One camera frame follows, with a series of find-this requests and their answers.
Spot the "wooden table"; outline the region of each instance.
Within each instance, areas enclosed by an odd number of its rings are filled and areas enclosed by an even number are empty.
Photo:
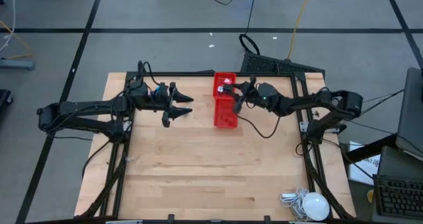
[[[109,74],[104,100],[122,90],[125,76]],[[320,73],[308,73],[306,78],[310,93],[325,85]],[[237,77],[237,82],[248,79]],[[236,129],[217,129],[213,126],[213,77],[156,80],[176,82],[180,92],[194,99],[177,106],[189,106],[193,112],[171,122],[170,128],[162,126],[161,112],[135,113],[119,219],[167,219],[168,214],[175,214],[176,219],[263,220],[264,215],[274,221],[294,219],[291,211],[281,206],[279,196],[298,186],[307,187],[304,160],[294,151],[300,142],[295,113],[281,119],[270,139],[262,139],[242,120]],[[258,77],[257,81],[266,81],[293,97],[289,78]],[[147,77],[145,82],[153,84]],[[316,110],[320,116],[328,112]],[[244,107],[240,115],[253,121],[264,135],[272,132],[277,120],[260,108]],[[109,119],[108,115],[99,116],[99,120]],[[326,134],[325,139],[338,143],[333,134]],[[105,136],[95,135],[90,154],[104,142]],[[320,150],[328,188],[346,211],[355,215],[340,149],[324,142]],[[76,215],[84,212],[103,188],[110,152],[111,145],[88,165]],[[107,214],[112,213],[114,195],[112,191]]]

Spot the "keyboard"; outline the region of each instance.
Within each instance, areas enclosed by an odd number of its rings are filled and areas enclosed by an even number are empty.
[[[380,215],[423,220],[423,179],[373,175]]]

